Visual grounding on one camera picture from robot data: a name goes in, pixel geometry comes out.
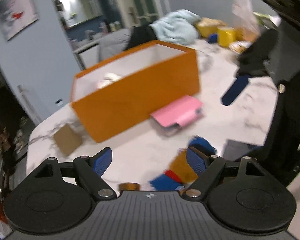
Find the brown blue bear plush keychain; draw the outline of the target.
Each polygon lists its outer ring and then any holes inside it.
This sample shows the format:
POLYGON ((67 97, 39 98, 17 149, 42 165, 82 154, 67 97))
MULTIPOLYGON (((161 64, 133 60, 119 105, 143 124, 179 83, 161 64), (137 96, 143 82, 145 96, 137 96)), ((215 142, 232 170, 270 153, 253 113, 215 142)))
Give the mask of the brown blue bear plush keychain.
POLYGON ((194 147, 207 156, 215 155, 216 149, 204 138, 193 137, 186 148, 178 150, 176 157, 170 162, 167 170, 152 179, 149 183, 157 191, 177 191, 184 189, 187 185, 194 182, 198 175, 187 163, 186 150, 194 147))

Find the grey box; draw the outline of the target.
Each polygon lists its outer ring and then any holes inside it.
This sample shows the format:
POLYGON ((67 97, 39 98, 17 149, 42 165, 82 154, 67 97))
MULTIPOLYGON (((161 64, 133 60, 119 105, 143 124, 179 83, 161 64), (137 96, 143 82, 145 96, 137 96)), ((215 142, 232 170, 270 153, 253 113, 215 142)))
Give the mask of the grey box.
POLYGON ((227 139, 223 147, 223 158, 229 161, 235 161, 259 147, 260 145, 227 139))

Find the small brown cardboard piece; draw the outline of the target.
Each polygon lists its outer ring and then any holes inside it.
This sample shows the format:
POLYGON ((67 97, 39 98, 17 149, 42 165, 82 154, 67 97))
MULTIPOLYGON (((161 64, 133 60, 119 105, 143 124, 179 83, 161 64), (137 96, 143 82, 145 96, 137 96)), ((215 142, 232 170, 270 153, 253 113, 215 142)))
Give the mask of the small brown cardboard piece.
POLYGON ((82 137, 69 124, 62 126, 53 135, 53 139, 61 153, 65 156, 72 154, 83 143, 82 137))

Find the pink wallet case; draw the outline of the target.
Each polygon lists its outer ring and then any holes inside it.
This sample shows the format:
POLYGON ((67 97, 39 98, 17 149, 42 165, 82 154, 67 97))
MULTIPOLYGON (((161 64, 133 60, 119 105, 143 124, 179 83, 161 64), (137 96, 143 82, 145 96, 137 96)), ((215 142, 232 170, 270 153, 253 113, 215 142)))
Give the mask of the pink wallet case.
POLYGON ((203 103, 185 95, 150 114, 155 126, 165 134, 173 134, 203 116, 203 103))

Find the yellow mug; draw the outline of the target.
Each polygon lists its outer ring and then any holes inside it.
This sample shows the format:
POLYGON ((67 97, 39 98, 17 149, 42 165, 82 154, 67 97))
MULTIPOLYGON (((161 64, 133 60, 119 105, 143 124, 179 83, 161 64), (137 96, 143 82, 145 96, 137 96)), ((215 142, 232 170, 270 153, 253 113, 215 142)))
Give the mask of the yellow mug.
POLYGON ((232 27, 218 27, 217 36, 218 45, 223 48, 228 48, 232 42, 237 41, 236 29, 232 27))

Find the yellow bowl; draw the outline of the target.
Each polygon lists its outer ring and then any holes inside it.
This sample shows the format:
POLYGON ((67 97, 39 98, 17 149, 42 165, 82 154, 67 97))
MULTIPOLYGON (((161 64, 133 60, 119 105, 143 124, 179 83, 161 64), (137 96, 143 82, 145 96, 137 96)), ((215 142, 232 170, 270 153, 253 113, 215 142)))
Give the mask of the yellow bowl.
POLYGON ((217 33, 218 27, 225 27, 227 24, 222 20, 203 17, 195 27, 203 38, 208 38, 210 35, 217 33))

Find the orange cardboard box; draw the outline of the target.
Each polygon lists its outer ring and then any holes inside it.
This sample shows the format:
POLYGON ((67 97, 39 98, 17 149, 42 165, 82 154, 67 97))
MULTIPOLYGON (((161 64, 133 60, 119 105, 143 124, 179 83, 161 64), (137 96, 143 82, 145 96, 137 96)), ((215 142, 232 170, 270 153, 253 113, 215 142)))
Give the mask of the orange cardboard box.
POLYGON ((76 74, 71 107, 89 135, 100 143, 145 121, 174 100, 199 91, 196 50, 154 40, 76 74), (121 79, 96 89, 107 73, 121 79))

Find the broom with dustpan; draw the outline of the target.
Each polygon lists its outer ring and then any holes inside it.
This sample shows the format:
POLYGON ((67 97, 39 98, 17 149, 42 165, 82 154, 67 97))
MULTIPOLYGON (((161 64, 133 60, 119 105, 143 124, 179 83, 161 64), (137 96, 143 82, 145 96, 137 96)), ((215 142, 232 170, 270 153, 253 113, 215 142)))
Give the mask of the broom with dustpan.
POLYGON ((39 125, 42 122, 42 120, 41 120, 40 116, 38 115, 38 113, 36 112, 34 106, 31 104, 31 102, 27 98, 26 90, 23 89, 21 85, 17 85, 17 88, 18 88, 18 91, 19 91, 21 97, 23 98, 25 107, 27 108, 27 111, 29 113, 29 117, 31 117, 34 124, 39 125))

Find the light blue towel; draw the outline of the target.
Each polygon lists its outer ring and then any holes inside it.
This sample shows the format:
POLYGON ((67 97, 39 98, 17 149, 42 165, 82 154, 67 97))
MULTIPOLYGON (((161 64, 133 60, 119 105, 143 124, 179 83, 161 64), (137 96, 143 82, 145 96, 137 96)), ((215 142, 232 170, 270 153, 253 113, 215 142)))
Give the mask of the light blue towel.
POLYGON ((200 20, 199 15, 181 9, 168 13, 149 26, 153 29, 158 40, 188 46, 199 38, 195 24, 200 20))

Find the white crochet bunny plush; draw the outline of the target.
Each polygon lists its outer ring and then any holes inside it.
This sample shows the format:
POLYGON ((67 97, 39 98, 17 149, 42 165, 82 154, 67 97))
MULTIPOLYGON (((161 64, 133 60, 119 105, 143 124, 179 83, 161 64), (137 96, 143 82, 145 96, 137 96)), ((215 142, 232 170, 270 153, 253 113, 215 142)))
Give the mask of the white crochet bunny plush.
POLYGON ((96 83, 95 88, 96 89, 102 89, 108 85, 111 85, 112 83, 115 83, 121 79, 121 76, 115 74, 115 73, 107 73, 105 76, 96 83))

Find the white cabinet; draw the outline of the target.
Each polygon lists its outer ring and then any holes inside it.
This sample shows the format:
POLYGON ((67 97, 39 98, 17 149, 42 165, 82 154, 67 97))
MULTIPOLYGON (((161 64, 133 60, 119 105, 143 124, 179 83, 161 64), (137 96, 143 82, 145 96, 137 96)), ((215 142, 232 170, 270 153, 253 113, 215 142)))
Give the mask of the white cabinet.
POLYGON ((73 51, 81 70, 99 63, 99 42, 89 42, 73 51))

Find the black garment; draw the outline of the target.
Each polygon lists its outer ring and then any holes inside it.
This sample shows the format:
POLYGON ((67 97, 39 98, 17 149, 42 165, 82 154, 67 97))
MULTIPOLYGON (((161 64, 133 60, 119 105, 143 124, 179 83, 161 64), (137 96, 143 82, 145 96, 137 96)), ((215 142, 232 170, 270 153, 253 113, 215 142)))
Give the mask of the black garment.
POLYGON ((125 51, 156 39, 157 36, 150 24, 134 27, 125 51))

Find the grey puffer jacket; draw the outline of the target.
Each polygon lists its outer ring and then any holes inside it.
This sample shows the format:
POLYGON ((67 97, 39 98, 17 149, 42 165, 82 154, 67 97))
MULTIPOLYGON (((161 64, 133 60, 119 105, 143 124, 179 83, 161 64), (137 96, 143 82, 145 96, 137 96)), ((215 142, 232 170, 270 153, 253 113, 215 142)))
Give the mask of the grey puffer jacket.
POLYGON ((104 35, 98 41, 98 61, 104 61, 125 50, 130 41, 132 28, 120 29, 104 35))

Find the framed wall picture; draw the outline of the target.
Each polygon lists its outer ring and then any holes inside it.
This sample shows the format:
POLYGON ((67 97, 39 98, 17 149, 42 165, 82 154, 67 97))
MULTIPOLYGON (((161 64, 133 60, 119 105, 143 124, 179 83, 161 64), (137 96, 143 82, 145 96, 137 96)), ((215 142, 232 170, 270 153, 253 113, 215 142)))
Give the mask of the framed wall picture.
POLYGON ((33 0, 0 0, 0 28, 6 41, 39 20, 33 0))

